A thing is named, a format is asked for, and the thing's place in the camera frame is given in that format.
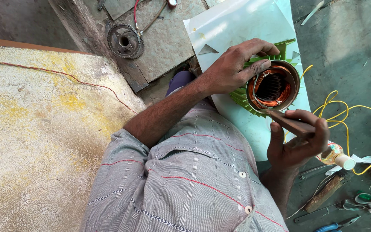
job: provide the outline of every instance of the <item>shirt sleeve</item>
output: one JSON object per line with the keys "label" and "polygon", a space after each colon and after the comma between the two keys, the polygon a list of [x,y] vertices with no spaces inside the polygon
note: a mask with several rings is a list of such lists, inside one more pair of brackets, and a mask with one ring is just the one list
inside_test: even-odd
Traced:
{"label": "shirt sleeve", "polygon": [[131,193],[145,181],[144,164],[149,151],[125,129],[111,135],[92,185],[80,231],[95,231],[107,218],[108,213],[100,208],[127,202],[125,198],[129,201]]}

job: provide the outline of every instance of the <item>shirt button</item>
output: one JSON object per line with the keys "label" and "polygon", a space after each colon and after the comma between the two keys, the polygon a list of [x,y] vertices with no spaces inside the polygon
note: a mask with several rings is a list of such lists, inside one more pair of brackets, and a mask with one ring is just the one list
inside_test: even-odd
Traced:
{"label": "shirt button", "polygon": [[246,214],[250,214],[252,211],[253,211],[253,208],[251,206],[244,207],[244,212],[246,212]]}
{"label": "shirt button", "polygon": [[246,178],[246,174],[244,172],[239,172],[238,175],[241,177],[241,178]]}

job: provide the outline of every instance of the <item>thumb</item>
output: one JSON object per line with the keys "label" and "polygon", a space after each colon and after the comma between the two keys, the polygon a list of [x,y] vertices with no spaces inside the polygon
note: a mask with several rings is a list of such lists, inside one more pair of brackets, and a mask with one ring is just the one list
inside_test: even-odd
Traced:
{"label": "thumb", "polygon": [[271,139],[270,145],[268,145],[267,155],[269,154],[281,154],[283,151],[284,142],[284,131],[280,124],[272,122],[270,124]]}
{"label": "thumb", "polygon": [[243,69],[240,72],[240,75],[242,75],[242,78],[245,81],[248,81],[250,78],[254,77],[255,75],[261,73],[262,71],[270,68],[271,66],[271,61],[268,59],[263,59],[256,61],[252,63],[250,66],[247,68]]}

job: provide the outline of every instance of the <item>gray patterned shirt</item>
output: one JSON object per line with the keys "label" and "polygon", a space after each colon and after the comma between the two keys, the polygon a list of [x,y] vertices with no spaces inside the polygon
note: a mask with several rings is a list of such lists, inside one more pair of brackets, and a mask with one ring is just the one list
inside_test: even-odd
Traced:
{"label": "gray patterned shirt", "polygon": [[288,231],[240,131],[201,101],[148,149],[111,135],[80,231]]}

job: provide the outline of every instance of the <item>shirt pocket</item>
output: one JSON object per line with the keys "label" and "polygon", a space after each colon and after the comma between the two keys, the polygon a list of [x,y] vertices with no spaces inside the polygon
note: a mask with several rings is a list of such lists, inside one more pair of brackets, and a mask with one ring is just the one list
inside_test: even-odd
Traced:
{"label": "shirt pocket", "polygon": [[207,156],[209,158],[215,158],[215,155],[212,151],[208,151],[205,149],[201,149],[199,147],[180,147],[180,146],[163,146],[158,147],[155,151],[151,149],[150,155],[152,159],[164,159],[167,158],[175,153],[183,152],[183,151],[190,151],[194,153],[198,153],[204,156]]}

